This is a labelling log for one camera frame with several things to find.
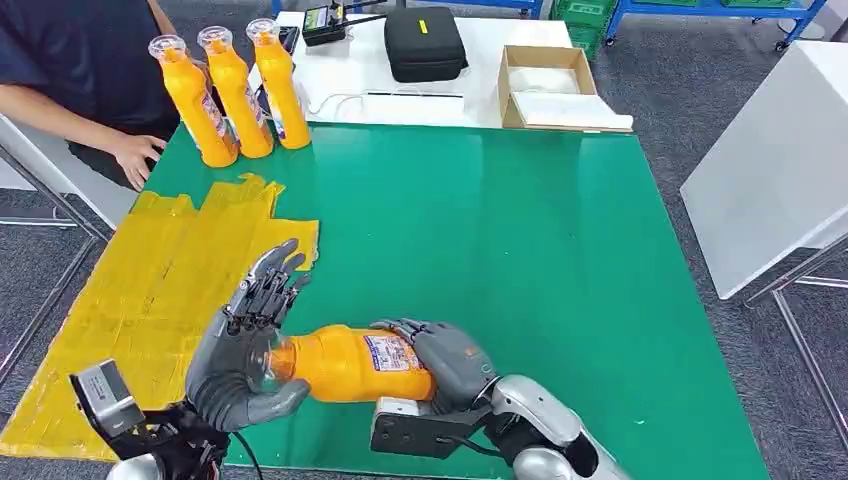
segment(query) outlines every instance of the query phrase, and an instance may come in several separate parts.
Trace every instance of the bottle label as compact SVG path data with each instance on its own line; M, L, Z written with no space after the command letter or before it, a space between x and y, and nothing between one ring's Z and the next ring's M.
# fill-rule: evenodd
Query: bottle label
M227 123L224 121L224 116L221 115L221 111L218 110L218 106L215 105L215 100L212 100L212 95L209 92L203 95L201 104L203 105L203 110L206 111L206 114L212 120L212 124L215 125L218 136L223 137L227 133Z
M277 128L277 135L280 137L280 140L285 140L286 130L283 128L283 116L280 114L280 109L277 108L277 101L268 90L265 90L265 96L268 98L268 108L271 109L271 118L274 120L274 126Z
M227 124L230 126L230 131L233 132L233 141L239 143L238 130L236 130L236 122L231 117L226 117Z
M395 336L366 335L365 345L371 352L374 370L378 372L406 372L420 369L421 361L412 347Z
M247 97L247 104L250 105L250 111L253 112L253 116L256 118L256 123L261 127L265 124L265 119L262 117L262 107L259 106L259 102L256 101L256 97L253 96L253 92L250 91L250 86L244 90L244 96Z

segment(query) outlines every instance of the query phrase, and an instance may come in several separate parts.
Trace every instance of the green crate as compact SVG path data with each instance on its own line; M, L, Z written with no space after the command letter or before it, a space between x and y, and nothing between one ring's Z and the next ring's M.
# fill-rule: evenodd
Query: green crate
M791 0L721 0L725 7L786 8Z
M568 25L604 28L615 8L615 0L558 0L551 8L552 20Z
M659 3L661 5L682 5L684 7L694 7L698 4L698 0L633 0L633 3Z
M590 1L569 2L562 19L567 25L578 24L588 27L604 28L607 26L612 5L598 5Z
M568 35L571 37L571 44L576 48L582 48L586 53L586 58L589 60L595 58L603 34L603 29L584 27L582 25L568 26Z

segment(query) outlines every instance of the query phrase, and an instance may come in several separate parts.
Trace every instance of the bottle cap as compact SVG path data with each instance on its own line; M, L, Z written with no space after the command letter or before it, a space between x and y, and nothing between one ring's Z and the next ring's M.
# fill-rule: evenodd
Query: bottle cap
M233 32L225 27L206 27L197 34L197 43L207 54L224 53L233 45Z
M186 58L185 41L176 35L159 35L150 41L147 51L160 62L176 62Z
M245 31L254 45L270 45L280 41L280 26L270 18L257 18L247 24Z

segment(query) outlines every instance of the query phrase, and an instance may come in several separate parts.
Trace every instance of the navy shirt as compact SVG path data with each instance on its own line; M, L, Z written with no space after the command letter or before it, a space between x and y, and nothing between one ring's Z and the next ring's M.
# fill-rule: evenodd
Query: navy shirt
M178 118L147 53L159 34L146 0L0 0L0 84L119 130Z

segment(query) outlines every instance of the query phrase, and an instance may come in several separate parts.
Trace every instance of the orange plastic bottle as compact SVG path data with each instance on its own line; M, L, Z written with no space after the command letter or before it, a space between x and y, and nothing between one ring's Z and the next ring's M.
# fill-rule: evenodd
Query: orange plastic bottle
M197 43L206 50L209 74L239 137L241 153L248 158L270 154L274 149L271 129L247 84L247 64L233 49L233 33L224 27L206 27L197 35Z
M312 396L329 403L373 402L380 397L429 400L435 383L412 347L385 330L329 325L287 337L271 351L277 378L302 378Z
M280 144L288 149L303 148L311 141L309 127L292 83L294 64L280 43L279 35L280 26L270 18L259 18L247 25L247 36L253 40L256 65L262 75Z
M206 89L206 76L186 55L183 39L160 35L150 41L147 51L159 60L165 89L200 149L203 162L210 167L226 167L235 162L238 145Z

